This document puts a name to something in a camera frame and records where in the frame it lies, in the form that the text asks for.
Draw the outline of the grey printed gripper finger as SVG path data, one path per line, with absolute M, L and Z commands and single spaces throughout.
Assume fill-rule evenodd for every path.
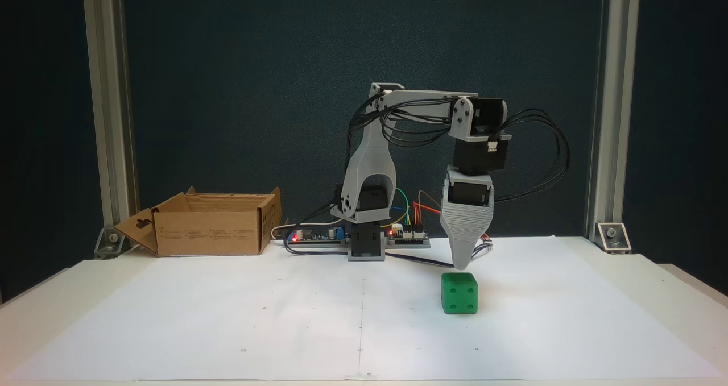
M 463 271 L 473 251 L 493 220 L 493 210 L 442 210 L 440 224 L 452 249 L 453 267 Z

